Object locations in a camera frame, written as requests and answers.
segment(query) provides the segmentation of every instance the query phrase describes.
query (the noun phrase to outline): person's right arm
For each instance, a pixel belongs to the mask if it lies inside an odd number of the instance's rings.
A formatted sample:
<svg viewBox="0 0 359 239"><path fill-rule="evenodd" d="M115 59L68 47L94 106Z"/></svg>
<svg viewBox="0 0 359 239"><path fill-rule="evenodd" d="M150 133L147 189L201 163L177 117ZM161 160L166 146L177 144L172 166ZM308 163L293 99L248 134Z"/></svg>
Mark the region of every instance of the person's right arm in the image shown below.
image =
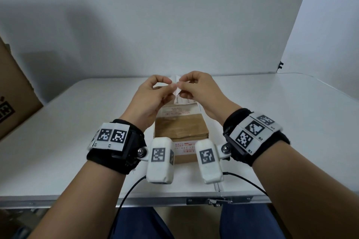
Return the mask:
<svg viewBox="0 0 359 239"><path fill-rule="evenodd" d="M177 86L221 125L241 108L207 73L188 73ZM277 142L252 167L294 238L359 238L359 196L290 145Z"/></svg>

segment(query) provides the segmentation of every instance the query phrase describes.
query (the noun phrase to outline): hand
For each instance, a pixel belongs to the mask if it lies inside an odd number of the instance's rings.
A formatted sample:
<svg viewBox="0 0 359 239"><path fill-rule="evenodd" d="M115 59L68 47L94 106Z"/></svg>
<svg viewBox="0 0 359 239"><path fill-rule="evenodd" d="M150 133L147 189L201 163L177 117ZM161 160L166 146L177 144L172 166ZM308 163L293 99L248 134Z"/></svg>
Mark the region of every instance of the hand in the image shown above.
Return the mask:
<svg viewBox="0 0 359 239"><path fill-rule="evenodd" d="M234 111L241 108L222 93L210 74L192 71L183 75L177 86L182 90L179 93L180 97L200 103L206 114L222 126Z"/></svg>
<svg viewBox="0 0 359 239"><path fill-rule="evenodd" d="M167 86L153 87L156 83L162 82ZM159 109L175 98L173 92L177 89L176 83L164 76L153 75L138 87L130 105L121 115L120 119L134 124L142 132L150 127Z"/></svg>

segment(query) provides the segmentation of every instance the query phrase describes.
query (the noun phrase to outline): person's left hand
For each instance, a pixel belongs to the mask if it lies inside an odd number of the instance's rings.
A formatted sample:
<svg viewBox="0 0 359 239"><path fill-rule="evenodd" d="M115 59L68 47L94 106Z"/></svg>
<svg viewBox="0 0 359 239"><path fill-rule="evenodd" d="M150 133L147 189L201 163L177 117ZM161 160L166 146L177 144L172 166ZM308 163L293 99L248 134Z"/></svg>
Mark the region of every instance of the person's left hand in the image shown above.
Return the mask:
<svg viewBox="0 0 359 239"><path fill-rule="evenodd" d="M158 82L168 85L154 88L153 86ZM145 132L154 123L159 109L175 98L173 92L176 88L176 83L172 83L167 77L150 76L138 87L130 105L120 119L134 124L142 132Z"/></svg>

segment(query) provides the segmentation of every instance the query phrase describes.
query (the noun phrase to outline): white table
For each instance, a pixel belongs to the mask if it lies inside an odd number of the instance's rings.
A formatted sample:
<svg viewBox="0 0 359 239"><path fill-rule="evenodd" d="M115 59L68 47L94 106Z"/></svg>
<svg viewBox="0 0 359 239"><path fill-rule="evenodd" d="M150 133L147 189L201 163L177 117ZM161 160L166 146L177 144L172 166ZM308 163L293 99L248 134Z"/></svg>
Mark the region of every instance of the white table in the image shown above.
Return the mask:
<svg viewBox="0 0 359 239"><path fill-rule="evenodd" d="M104 121L118 118L145 78L87 79L76 83L0 142L0 207L48 207L86 161L86 147ZM302 74L215 77L234 102L276 119L302 155L351 190L359 191L359 103L315 78ZM222 128L205 116L210 139L224 141ZM153 127L145 132L147 144ZM146 162L130 173L120 199L146 174ZM252 168L231 161L223 171L260 185ZM268 201L250 184L225 176L205 185L196 163L175 165L171 185L142 181L128 206L181 205L193 197L241 196Z"/></svg>

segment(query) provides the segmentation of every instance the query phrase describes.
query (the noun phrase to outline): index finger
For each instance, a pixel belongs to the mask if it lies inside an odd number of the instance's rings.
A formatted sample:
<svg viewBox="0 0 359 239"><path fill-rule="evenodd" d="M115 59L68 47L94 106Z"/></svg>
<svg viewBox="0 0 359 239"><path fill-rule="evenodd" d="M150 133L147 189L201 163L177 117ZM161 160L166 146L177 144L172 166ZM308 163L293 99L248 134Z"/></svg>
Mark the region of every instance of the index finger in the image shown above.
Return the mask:
<svg viewBox="0 0 359 239"><path fill-rule="evenodd" d="M158 82L171 84L172 80L170 80L169 78L167 78L165 76L152 75L143 83L143 85L153 88L153 86Z"/></svg>
<svg viewBox="0 0 359 239"><path fill-rule="evenodd" d="M191 80L199 80L202 73L203 72L200 72L200 71L192 71L192 72L190 72L188 74L183 75L179 79L179 81L186 82L186 81L191 81Z"/></svg>

